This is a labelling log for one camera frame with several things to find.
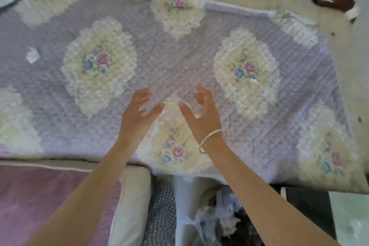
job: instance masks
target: silver bangle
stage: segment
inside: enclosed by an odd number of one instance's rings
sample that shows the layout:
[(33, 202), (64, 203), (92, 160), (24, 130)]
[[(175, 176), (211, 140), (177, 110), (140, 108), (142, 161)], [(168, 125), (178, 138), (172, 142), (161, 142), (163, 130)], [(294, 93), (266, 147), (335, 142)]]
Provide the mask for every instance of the silver bangle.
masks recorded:
[(225, 137), (224, 137), (224, 140), (227, 140), (227, 131), (226, 130), (224, 130), (224, 129), (216, 129), (216, 130), (214, 130), (213, 132), (210, 132), (204, 139), (203, 139), (203, 141), (201, 141), (201, 143), (200, 143), (200, 146), (199, 146), (199, 151), (200, 151), (200, 153), (201, 154), (205, 154), (205, 151), (203, 150), (203, 145), (204, 145), (204, 143), (205, 143), (205, 141), (210, 137), (210, 136), (212, 136), (213, 134), (215, 134), (215, 133), (217, 133), (217, 132), (225, 132)]

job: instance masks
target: hand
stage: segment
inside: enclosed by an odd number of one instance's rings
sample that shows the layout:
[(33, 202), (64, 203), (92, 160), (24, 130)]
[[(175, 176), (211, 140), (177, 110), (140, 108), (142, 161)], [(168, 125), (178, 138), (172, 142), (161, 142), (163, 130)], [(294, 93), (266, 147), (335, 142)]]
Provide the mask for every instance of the hand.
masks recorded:
[(117, 143), (130, 146), (135, 151), (145, 137), (152, 123), (163, 111), (165, 104), (157, 104), (150, 113), (142, 109), (151, 99), (152, 93), (149, 88), (144, 88), (133, 95), (131, 102), (123, 113)]
[[(193, 94), (197, 103), (202, 106), (200, 118), (196, 118), (187, 104), (178, 103), (179, 109), (182, 112), (190, 130), (195, 137), (198, 144), (200, 144), (204, 138), (216, 129), (221, 129), (220, 118), (218, 110), (215, 107), (213, 101), (213, 95), (210, 90), (198, 85), (198, 92)], [(217, 132), (209, 137), (203, 145), (205, 151), (210, 151), (214, 148), (214, 144), (223, 145), (225, 141), (222, 136), (222, 132)]]

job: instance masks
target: finger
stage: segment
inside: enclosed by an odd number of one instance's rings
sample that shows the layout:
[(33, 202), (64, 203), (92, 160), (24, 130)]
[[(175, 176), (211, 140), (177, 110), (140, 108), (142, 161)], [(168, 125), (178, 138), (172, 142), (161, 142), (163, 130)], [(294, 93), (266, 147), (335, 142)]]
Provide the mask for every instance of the finger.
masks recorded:
[(148, 98), (148, 96), (150, 97), (152, 95), (152, 93), (150, 92), (149, 88), (144, 88), (141, 90), (138, 90), (135, 92), (135, 94), (132, 97), (132, 100), (135, 102), (141, 102), (145, 99)]
[(190, 127), (190, 129), (195, 127), (195, 125), (197, 123), (197, 118), (192, 113), (190, 107), (188, 107), (187, 104), (185, 104), (182, 101), (178, 103), (178, 107), (179, 107), (179, 110), (181, 111), (183, 117), (185, 118), (188, 126)]
[(198, 104), (202, 105), (204, 103), (204, 95), (202, 95), (201, 93), (197, 92), (193, 94), (193, 97), (196, 99), (196, 102)]
[(143, 109), (139, 113), (140, 113), (141, 116), (144, 116), (147, 113), (147, 110), (146, 109)]
[(204, 88), (203, 86), (198, 85), (196, 88), (199, 93), (203, 95), (204, 103), (202, 104), (202, 106), (203, 111), (206, 111), (209, 105), (213, 102), (213, 95), (210, 90)]
[(150, 98), (148, 98), (148, 99), (145, 99), (144, 101), (142, 101), (142, 102), (140, 102), (139, 104), (138, 104), (138, 109), (141, 109), (142, 107), (144, 107), (145, 105), (147, 105), (149, 102), (150, 102)]
[(148, 113), (146, 117), (151, 121), (151, 123), (153, 123), (155, 119), (161, 114), (161, 112), (163, 112), (164, 107), (165, 103), (161, 102), (157, 104), (150, 113)]

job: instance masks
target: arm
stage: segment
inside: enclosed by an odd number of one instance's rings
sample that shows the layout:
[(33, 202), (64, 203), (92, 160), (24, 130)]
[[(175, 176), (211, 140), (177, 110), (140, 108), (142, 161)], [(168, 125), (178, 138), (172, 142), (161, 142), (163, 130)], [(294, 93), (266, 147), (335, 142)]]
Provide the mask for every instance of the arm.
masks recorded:
[[(201, 86), (197, 90), (194, 97), (202, 105), (201, 117), (197, 119), (182, 102), (179, 108), (200, 144), (221, 124), (211, 92)], [(203, 149), (239, 198), (266, 246), (339, 246), (243, 163), (228, 148), (220, 132), (209, 137)]]
[(119, 137), (113, 148), (35, 232), (27, 246), (90, 245), (118, 177), (164, 108), (164, 103), (160, 103), (144, 116), (146, 110), (139, 109), (150, 102), (151, 95), (148, 88), (135, 93), (123, 113)]

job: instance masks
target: left hand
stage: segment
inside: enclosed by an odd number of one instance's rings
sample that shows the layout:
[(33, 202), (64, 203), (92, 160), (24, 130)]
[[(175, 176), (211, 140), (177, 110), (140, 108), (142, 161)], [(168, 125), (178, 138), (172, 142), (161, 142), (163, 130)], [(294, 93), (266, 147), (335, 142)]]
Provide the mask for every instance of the left hand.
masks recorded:
[(135, 151), (145, 137), (152, 123), (163, 111), (165, 104), (157, 104), (150, 113), (146, 109), (140, 111), (151, 99), (152, 93), (149, 88), (136, 91), (131, 102), (123, 113), (117, 143), (129, 146)]

